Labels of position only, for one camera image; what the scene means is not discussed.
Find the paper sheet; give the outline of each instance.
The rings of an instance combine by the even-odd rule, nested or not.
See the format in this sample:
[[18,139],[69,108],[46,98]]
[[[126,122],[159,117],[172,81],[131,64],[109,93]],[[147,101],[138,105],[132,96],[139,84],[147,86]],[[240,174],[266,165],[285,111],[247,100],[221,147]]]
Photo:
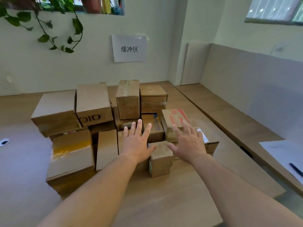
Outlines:
[[112,35],[115,62],[146,61],[146,36]]
[[260,145],[303,184],[303,177],[289,165],[292,163],[303,172],[303,148],[287,140],[262,142]]

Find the left hand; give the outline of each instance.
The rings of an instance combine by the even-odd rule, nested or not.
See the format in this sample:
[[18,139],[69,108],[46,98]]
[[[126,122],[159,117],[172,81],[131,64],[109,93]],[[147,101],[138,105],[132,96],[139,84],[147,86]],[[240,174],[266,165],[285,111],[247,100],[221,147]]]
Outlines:
[[139,119],[136,128],[136,122],[131,124],[131,129],[128,134],[128,128],[124,127],[123,151],[121,155],[131,158],[136,164],[146,160],[156,149],[156,145],[152,145],[147,149],[147,138],[149,137],[152,124],[149,123],[143,135],[142,120]]

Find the windowsill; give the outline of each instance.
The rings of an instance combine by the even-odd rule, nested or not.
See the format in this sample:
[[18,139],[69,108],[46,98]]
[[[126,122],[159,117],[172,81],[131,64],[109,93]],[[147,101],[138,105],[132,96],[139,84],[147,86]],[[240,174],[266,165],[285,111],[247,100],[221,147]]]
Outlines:
[[255,23],[255,24],[279,24],[279,25],[296,25],[303,26],[303,22],[296,21],[282,21],[282,20],[264,20],[264,19],[256,19],[256,18],[246,18],[245,23]]

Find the floor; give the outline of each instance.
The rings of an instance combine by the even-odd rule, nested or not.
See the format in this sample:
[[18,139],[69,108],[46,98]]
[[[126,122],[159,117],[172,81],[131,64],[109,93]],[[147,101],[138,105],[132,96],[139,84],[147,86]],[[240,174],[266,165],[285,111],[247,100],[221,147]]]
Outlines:
[[[51,141],[45,139],[36,126],[28,121],[35,108],[33,105],[37,105],[40,97],[39,94],[0,97],[0,140],[4,138],[11,140],[7,145],[0,147],[0,226],[34,226],[62,200],[45,183],[44,175],[49,163]],[[262,168],[287,191],[276,200],[303,218],[303,198],[266,167]],[[43,173],[36,174],[37,169]]]

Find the wooden table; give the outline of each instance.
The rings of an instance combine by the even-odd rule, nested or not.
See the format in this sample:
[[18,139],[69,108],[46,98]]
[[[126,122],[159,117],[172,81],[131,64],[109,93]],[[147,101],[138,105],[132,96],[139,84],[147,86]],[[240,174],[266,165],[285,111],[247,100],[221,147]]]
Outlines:
[[[167,108],[183,108],[206,134],[220,141],[214,158],[271,197],[284,193],[198,108],[169,82],[160,82],[169,94]],[[108,87],[115,104],[116,87]],[[0,226],[36,226],[61,201],[45,176],[51,141],[30,117],[42,94],[0,97],[0,137],[10,138],[0,149]],[[151,179],[148,172],[134,175],[114,226],[214,226],[222,222],[218,210],[193,167],[175,160],[170,175]]]
[[303,196],[303,185],[259,144],[259,142],[283,140],[282,137],[237,110],[201,84],[176,88],[239,146],[262,161]]

